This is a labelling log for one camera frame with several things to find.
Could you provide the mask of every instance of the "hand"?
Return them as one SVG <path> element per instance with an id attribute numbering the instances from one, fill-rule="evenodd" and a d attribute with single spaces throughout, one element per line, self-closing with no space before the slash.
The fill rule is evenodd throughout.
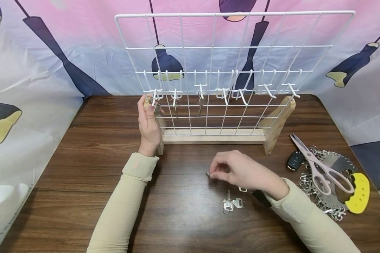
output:
<path id="1" fill-rule="evenodd" d="M 145 95 L 142 95 L 138 101 L 138 122 L 141 133 L 141 141 L 139 153 L 145 156 L 153 157 L 155 151 L 162 141 L 162 132 L 156 120 L 153 106 L 149 105 L 147 109 L 144 107 Z"/>
<path id="2" fill-rule="evenodd" d="M 280 176 L 238 150 L 218 152 L 209 173 L 212 179 L 227 181 L 246 189 L 265 191 L 276 200 L 289 193 L 289 187 Z"/>

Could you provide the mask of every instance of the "beige sleeve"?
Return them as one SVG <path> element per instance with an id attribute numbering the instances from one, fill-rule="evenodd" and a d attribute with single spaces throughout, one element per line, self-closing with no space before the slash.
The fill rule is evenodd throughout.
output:
<path id="1" fill-rule="evenodd" d="M 350 237 L 328 215 L 324 214 L 310 198 L 289 179 L 289 194 L 274 200 L 268 194 L 272 209 L 291 224 L 302 242 L 313 253 L 356 253 L 359 249 Z"/>
<path id="2" fill-rule="evenodd" d="M 145 186 L 152 179 L 158 157 L 133 153 L 107 202 L 89 243 L 87 253 L 123 253 L 137 219 Z"/>

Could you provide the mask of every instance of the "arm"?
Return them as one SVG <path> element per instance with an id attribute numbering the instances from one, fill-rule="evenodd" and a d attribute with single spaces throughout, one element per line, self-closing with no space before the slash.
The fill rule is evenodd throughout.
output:
<path id="1" fill-rule="evenodd" d="M 220 152 L 210 166 L 210 177 L 265 192 L 273 210 L 291 224 L 312 253 L 360 252 L 350 237 L 293 182 L 239 151 Z"/>
<path id="2" fill-rule="evenodd" d="M 145 186 L 159 158 L 153 157 L 162 134 L 153 107 L 144 108 L 145 96 L 138 102 L 141 144 L 122 170 L 122 176 L 107 202 L 89 243 L 87 253 L 123 253 L 137 219 Z"/>
<path id="3" fill-rule="evenodd" d="M 122 253 L 144 194 L 159 158 L 133 153 L 122 170 L 118 185 L 107 202 L 89 243 L 87 253 Z"/>
<path id="4" fill-rule="evenodd" d="M 360 252 L 350 237 L 289 179 L 284 179 L 289 193 L 280 200 L 268 194 L 272 209 L 291 224 L 297 235 L 313 253 Z"/>

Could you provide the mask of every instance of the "silver key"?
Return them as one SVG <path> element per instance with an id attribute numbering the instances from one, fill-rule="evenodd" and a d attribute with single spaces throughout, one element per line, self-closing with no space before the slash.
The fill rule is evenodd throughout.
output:
<path id="1" fill-rule="evenodd" d="M 198 116 L 200 117 L 201 115 L 201 110 L 203 109 L 203 106 L 205 104 L 205 98 L 201 98 L 201 94 L 198 93 L 199 99 L 198 99 L 198 105 L 200 106 L 200 109 L 198 110 Z"/>
<path id="2" fill-rule="evenodd" d="M 245 201 L 243 201 L 241 198 L 235 198 L 234 200 L 234 205 L 236 208 L 244 208 L 244 203 Z"/>
<path id="3" fill-rule="evenodd" d="M 229 190 L 228 190 L 228 199 L 224 203 L 224 210 L 232 212 L 234 210 L 234 204 L 231 202 Z"/>
<path id="4" fill-rule="evenodd" d="M 153 110 L 153 114 L 156 116 L 160 114 L 160 104 L 155 105 L 155 109 Z"/>
<path id="5" fill-rule="evenodd" d="M 178 119 L 179 118 L 179 116 L 177 115 L 177 107 L 179 107 L 179 102 L 180 102 L 180 100 L 179 99 L 176 99 L 176 104 L 175 104 L 175 114 L 176 114 L 176 119 Z"/>

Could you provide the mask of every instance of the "person's left hand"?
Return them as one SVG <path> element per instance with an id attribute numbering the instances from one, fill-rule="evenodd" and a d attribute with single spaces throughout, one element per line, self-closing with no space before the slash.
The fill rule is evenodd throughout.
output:
<path id="1" fill-rule="evenodd" d="M 153 157 L 156 149 L 162 141 L 162 132 L 156 120 L 156 116 L 153 114 L 153 110 L 155 108 L 152 105 L 149 105 L 148 108 L 145 109 L 145 99 L 145 95 L 142 95 L 138 101 L 138 122 L 141 133 L 141 141 L 138 152 L 142 155 Z"/>

